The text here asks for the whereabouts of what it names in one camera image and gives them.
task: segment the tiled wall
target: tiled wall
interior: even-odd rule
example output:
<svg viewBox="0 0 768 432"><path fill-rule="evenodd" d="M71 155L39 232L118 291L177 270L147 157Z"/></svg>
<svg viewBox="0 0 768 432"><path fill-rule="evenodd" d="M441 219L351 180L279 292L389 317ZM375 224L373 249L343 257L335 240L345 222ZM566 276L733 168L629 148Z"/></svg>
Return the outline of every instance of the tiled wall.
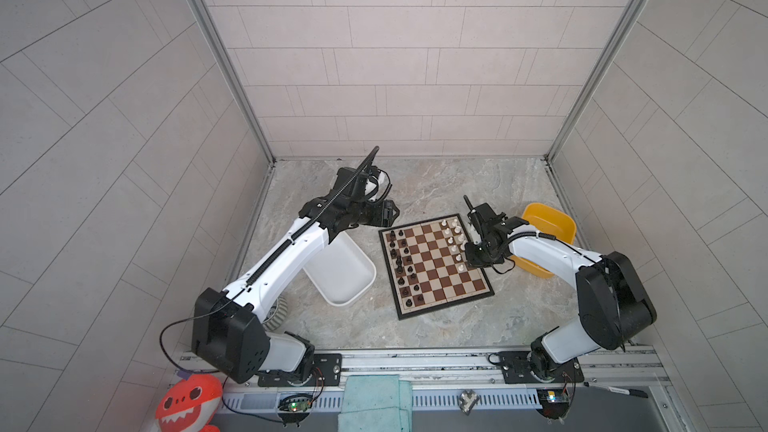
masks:
<svg viewBox="0 0 768 432"><path fill-rule="evenodd" d="M650 0L554 160L699 432L768 430L767 37L768 0Z"/></svg>
<svg viewBox="0 0 768 432"><path fill-rule="evenodd" d="M0 0L0 429L136 431L265 169L186 0Z"/></svg>
<svg viewBox="0 0 768 432"><path fill-rule="evenodd" d="M206 0L278 157L539 156L628 0Z"/></svg>

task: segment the yellow bowl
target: yellow bowl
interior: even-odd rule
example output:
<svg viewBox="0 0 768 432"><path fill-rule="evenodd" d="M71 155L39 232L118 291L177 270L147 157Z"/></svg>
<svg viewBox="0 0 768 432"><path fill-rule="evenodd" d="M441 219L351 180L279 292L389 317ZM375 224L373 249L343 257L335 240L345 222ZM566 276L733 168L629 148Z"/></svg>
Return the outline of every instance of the yellow bowl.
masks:
<svg viewBox="0 0 768 432"><path fill-rule="evenodd" d="M528 204L522 218L545 234L552 234L567 244L576 238L576 222L556 208L538 202ZM554 274L524 258L511 256L514 263L525 271L541 278L552 278Z"/></svg>

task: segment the plush toy mouth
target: plush toy mouth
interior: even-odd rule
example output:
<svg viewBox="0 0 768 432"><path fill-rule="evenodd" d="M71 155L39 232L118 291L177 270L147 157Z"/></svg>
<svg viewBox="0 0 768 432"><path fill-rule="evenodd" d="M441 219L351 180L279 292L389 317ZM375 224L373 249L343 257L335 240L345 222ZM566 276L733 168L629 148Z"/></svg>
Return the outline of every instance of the plush toy mouth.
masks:
<svg viewBox="0 0 768 432"><path fill-rule="evenodd" d="M158 422L160 423L160 430L162 430L162 432L181 432L194 424L199 416L200 406L196 405L193 408L160 418Z"/></svg>

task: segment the shark plush toy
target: shark plush toy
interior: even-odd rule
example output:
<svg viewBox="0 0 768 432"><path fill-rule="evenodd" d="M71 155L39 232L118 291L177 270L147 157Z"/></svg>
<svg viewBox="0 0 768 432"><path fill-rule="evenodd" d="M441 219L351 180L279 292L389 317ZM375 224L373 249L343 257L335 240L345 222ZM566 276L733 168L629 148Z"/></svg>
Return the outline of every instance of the shark plush toy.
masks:
<svg viewBox="0 0 768 432"><path fill-rule="evenodd" d="M219 432L208 425L221 402L221 382L209 374L182 379L163 397L154 412L161 432Z"/></svg>

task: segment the teal cloth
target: teal cloth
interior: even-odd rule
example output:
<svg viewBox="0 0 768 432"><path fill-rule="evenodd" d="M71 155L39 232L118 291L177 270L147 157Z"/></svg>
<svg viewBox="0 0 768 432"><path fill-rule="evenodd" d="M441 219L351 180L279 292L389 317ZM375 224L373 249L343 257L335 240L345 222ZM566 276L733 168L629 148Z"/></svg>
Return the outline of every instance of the teal cloth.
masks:
<svg viewBox="0 0 768 432"><path fill-rule="evenodd" d="M344 387L339 432L411 432L410 382L396 375L356 375Z"/></svg>

